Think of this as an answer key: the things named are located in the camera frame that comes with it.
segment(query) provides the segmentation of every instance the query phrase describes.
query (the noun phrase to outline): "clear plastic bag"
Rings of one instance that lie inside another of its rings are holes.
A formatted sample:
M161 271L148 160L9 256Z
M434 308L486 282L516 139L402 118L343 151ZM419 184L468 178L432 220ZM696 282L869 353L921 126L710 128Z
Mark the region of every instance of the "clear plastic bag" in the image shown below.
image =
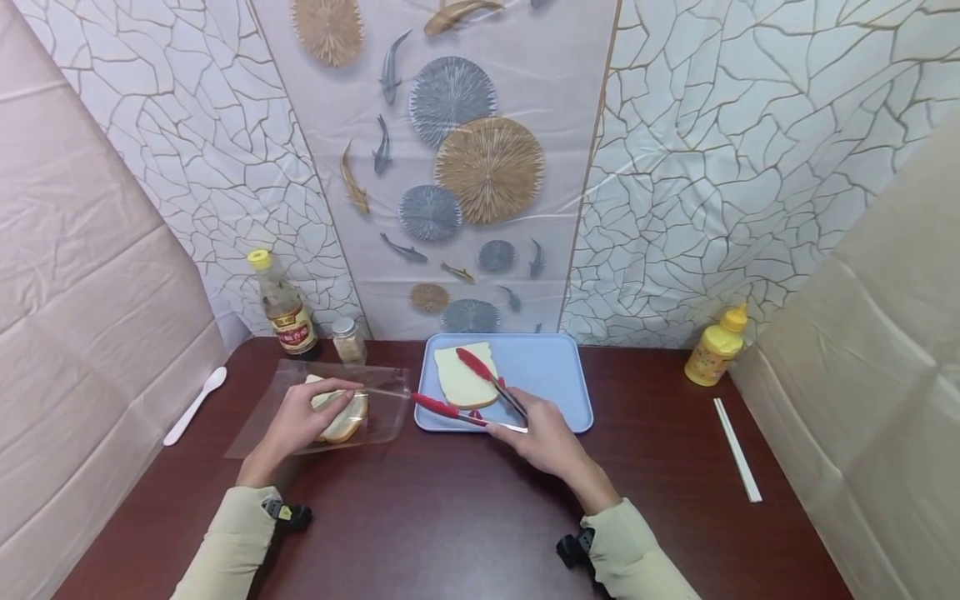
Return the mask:
M396 438L403 426L410 403L410 387L406 369L390 367L359 367L328 363L306 363L281 360L266 394L253 409L247 423L227 450L227 458L247 458L263 435L292 386L306 381L308 374L323 379L337 377L364 384L367 394L367 415L360 427L341 444L314 442L296 454L313 454L355 445L383 444Z

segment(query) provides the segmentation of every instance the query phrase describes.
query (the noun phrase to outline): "bread slice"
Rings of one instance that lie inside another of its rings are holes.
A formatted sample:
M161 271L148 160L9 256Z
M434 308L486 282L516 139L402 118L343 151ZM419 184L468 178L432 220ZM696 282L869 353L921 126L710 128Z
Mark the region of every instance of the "bread slice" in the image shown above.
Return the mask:
M434 350L433 359L437 362L440 389L444 391L446 401L464 411L490 406L496 402L496 387L465 365L457 356L457 348L469 350L487 365L494 377L497 376L490 344L487 342Z
M322 377L317 375L307 375L306 383L312 383L314 381L322 381ZM319 394L313 396L313 399L310 401L313 404L313 410L319 411L322 409L329 401L339 395L342 390L336 390L334 392L327 392L326 394ZM367 418L367 394L364 392L359 392L353 395L353 399L347 405L347 408L342 410L339 415L337 415L333 422L327 427L320 436L317 437L317 442L327 442L329 444L342 444L350 439L356 430L360 428L360 425L363 424L364 419Z

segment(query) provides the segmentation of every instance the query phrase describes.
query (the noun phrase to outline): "beige fabric panel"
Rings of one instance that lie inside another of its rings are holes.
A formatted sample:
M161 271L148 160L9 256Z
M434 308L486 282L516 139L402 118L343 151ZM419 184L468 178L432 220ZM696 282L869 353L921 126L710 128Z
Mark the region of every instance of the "beige fabric panel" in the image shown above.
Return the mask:
M733 371L857 598L960 589L960 112Z
M196 267L0 0L0 596L47 598L225 360Z

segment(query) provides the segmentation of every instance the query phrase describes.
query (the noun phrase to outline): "decorative circle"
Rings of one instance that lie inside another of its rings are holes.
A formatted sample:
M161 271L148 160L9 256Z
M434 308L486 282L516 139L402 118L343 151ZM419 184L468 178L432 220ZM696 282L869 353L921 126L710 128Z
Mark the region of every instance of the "decorative circle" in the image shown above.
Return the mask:
M517 121L479 119L446 138L434 179L457 197L465 221L499 223L526 210L540 192L543 148Z
M504 240L487 242L480 249L480 268L488 273L501 273L514 266L514 245Z
M500 311L482 300L456 300L440 316L440 325L447 333L495 333Z
M408 189L397 213L403 230L424 242L442 242L452 237L464 222L457 198L439 185Z
M410 120L420 139L434 150L461 125L494 113L493 82L467 59L432 60L410 86Z
M410 303L420 312L436 315L450 304L450 295L436 283L418 283L410 290Z
M363 22L356 0L293 0L294 29L303 49L333 68L357 60L363 49Z

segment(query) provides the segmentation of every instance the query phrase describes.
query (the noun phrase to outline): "finger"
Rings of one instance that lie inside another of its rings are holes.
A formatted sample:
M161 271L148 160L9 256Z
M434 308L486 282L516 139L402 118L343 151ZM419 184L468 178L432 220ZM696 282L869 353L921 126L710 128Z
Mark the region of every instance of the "finger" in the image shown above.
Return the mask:
M534 396L533 394L527 394L519 388L507 388L507 392L510 392L516 398L516 401L520 403L520 406L523 408L530 408L537 402L543 402L542 399Z
M344 379L321 379L320 381L311 381L310 383L301 383L298 387L303 388L313 396L323 394L324 392L333 392L334 390L359 390L363 388L362 383L356 381L346 381Z
M314 425L320 428L320 431L323 431L337 418L337 415L344 412L351 400L353 400L353 390L338 394L337 397L325 404L324 408L312 415L310 419Z
M487 423L487 426L484 427L491 436L497 438L500 442L508 445L517 452L520 451L520 447L525 443L526 436L518 431L511 431L506 427L501 425L495 425L493 423Z

